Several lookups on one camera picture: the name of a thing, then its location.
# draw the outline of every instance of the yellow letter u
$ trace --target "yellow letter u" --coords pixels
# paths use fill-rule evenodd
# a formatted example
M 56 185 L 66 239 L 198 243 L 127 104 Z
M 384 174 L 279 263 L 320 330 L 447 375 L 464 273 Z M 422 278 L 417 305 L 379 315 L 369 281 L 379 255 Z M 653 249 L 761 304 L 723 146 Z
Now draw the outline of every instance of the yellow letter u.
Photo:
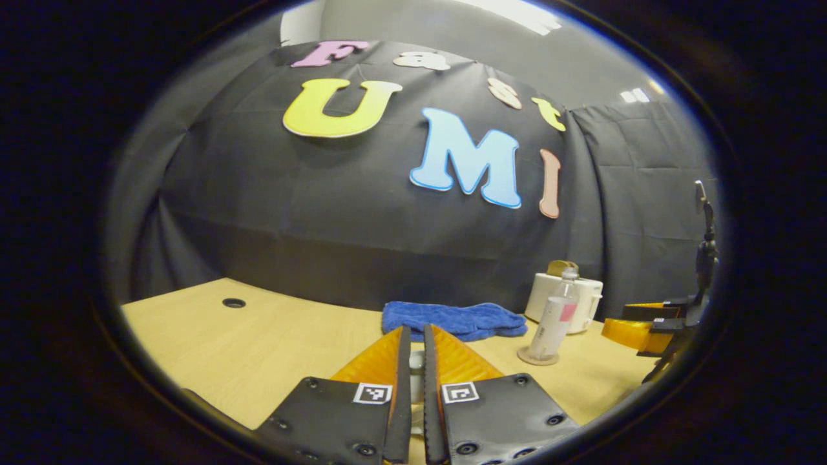
M 345 117 L 323 113 L 327 101 L 339 89 L 347 87 L 347 79 L 312 79 L 304 84 L 302 93 L 284 112 L 284 127 L 300 136 L 347 137 L 371 129 L 382 118 L 390 95 L 402 90 L 399 84 L 385 81 L 365 81 L 365 97 L 355 112 Z

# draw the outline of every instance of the foam letter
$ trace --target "foam letter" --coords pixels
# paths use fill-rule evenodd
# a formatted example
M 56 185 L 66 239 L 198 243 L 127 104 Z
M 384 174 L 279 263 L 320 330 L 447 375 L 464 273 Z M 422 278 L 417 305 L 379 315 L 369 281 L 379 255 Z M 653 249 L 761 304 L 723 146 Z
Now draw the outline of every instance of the foam letter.
M 330 57 L 340 60 L 357 49 L 366 49 L 368 43 L 364 41 L 324 41 L 319 42 L 316 50 L 310 52 L 310 55 L 304 57 L 304 60 L 299 60 L 290 65 L 291 68 L 300 68 L 304 66 L 324 66 L 330 65 Z
M 566 130 L 566 126 L 557 120 L 557 117 L 560 116 L 560 112 L 558 112 L 549 102 L 543 100 L 542 98 L 536 97 L 532 98 L 531 101 L 540 107 L 540 114 L 543 115 L 543 119 L 545 119 L 548 124 L 551 124 L 552 127 L 560 132 Z
M 429 70 L 444 71 L 451 66 L 445 63 L 445 57 L 427 51 L 405 51 L 394 60 L 394 65 L 410 68 L 428 68 Z
M 519 98 L 517 98 L 517 91 L 497 78 L 488 78 L 488 90 L 502 103 L 505 103 L 511 108 L 517 108 L 519 110 L 523 107 L 523 104 L 519 101 Z
M 450 156 L 463 193 L 474 192 L 488 170 L 488 182 L 480 190 L 482 198 L 510 209 L 520 207 L 522 200 L 517 194 L 514 173 L 514 152 L 519 147 L 516 139 L 505 132 L 491 130 L 479 146 L 474 146 L 457 115 L 436 108 L 423 108 L 422 114 L 428 119 L 428 142 L 422 165 L 411 170 L 412 183 L 428 189 L 449 190 L 454 184 L 447 173 Z
M 557 205 L 557 179 L 560 174 L 560 161 L 546 149 L 540 149 L 540 156 L 543 158 L 546 172 L 543 198 L 540 199 L 540 213 L 549 218 L 557 218 L 560 216 L 560 206 Z
M 367 89 L 355 112 L 345 117 L 323 113 L 324 106 L 338 89 L 347 87 L 347 79 L 312 79 L 304 84 L 302 93 L 284 112 L 284 127 L 300 136 L 346 137 L 371 129 L 382 118 L 390 95 L 402 90 L 399 84 L 365 81 Z

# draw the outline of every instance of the ceiling light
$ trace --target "ceiling light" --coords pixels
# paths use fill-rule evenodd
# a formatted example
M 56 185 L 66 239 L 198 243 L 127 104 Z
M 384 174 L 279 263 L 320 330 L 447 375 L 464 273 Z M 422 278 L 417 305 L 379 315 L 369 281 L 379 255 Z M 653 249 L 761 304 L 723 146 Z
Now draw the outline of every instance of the ceiling light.
M 638 100 L 634 97 L 634 95 L 632 95 L 632 93 L 631 93 L 631 92 L 629 92 L 628 90 L 627 90 L 626 92 L 621 92 L 621 93 L 620 93 L 620 97 L 623 97 L 623 100 L 625 100 L 625 101 L 626 101 L 626 103 L 632 103 L 632 102 L 637 102 L 637 101 L 638 101 Z
M 666 91 L 663 90 L 663 87 L 660 84 L 658 84 L 657 81 L 655 81 L 655 79 L 649 80 L 649 87 L 651 87 L 655 92 L 661 95 L 666 93 Z
M 632 89 L 632 94 L 639 102 L 646 103 L 649 101 L 649 97 L 647 97 L 639 87 L 637 89 Z
M 473 7 L 482 8 L 505 19 L 509 19 L 522 26 L 545 36 L 549 32 L 560 29 L 562 26 L 550 12 L 535 7 L 531 3 L 521 0 L 454 0 Z

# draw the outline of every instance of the black backdrop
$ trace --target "black backdrop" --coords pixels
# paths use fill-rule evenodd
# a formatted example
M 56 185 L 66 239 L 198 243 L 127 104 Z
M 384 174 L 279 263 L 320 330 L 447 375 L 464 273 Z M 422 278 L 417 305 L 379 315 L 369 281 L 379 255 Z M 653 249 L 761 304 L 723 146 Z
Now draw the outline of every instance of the black backdrop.
M 272 27 L 263 24 L 258 27 Z M 523 312 L 533 274 L 550 260 L 605 281 L 600 316 L 624 303 L 695 290 L 703 219 L 694 185 L 709 179 L 706 145 L 665 103 L 565 111 L 553 98 L 474 60 L 440 52 L 446 71 L 394 65 L 410 44 L 371 47 L 323 67 L 291 68 L 314 43 L 278 47 L 244 36 L 185 70 L 117 158 L 108 209 L 110 277 L 120 301 L 219 277 L 357 308 L 390 300 Z M 517 111 L 486 80 L 514 87 Z M 403 86 L 376 127 L 341 138 L 301 137 L 281 123 L 310 79 L 349 79 L 326 113 L 349 114 L 363 80 Z M 559 132 L 531 97 L 563 111 Z M 475 143 L 491 129 L 519 141 L 520 209 L 479 188 L 413 185 L 428 135 L 425 107 L 456 114 Z M 559 218 L 538 211 L 541 148 L 562 164 Z

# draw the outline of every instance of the blue letter m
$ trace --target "blue letter m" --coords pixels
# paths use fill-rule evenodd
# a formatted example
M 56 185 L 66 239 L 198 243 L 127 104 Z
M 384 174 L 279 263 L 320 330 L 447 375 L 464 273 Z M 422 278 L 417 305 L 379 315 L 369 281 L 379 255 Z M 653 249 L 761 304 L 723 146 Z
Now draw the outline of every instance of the blue letter m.
M 471 135 L 455 114 L 436 108 L 423 108 L 428 119 L 428 143 L 422 165 L 411 170 L 411 182 L 435 190 L 449 190 L 454 179 L 448 175 L 448 157 L 460 180 L 462 192 L 474 192 L 485 170 L 488 182 L 482 186 L 482 198 L 492 204 L 518 209 L 522 200 L 517 194 L 514 174 L 516 139 L 505 132 L 491 130 L 479 146 L 474 146 Z

